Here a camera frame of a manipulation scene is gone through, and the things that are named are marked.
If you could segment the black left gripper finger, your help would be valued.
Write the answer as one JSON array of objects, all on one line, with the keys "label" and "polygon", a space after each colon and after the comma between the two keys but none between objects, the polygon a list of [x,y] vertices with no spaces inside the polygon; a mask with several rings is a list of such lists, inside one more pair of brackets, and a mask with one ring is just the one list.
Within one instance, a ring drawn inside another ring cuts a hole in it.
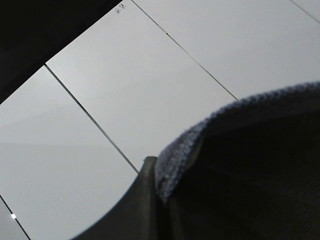
[{"label": "black left gripper finger", "polygon": [[74,237],[75,240],[159,240],[155,165],[158,158],[143,161],[130,188],[101,219]]}]

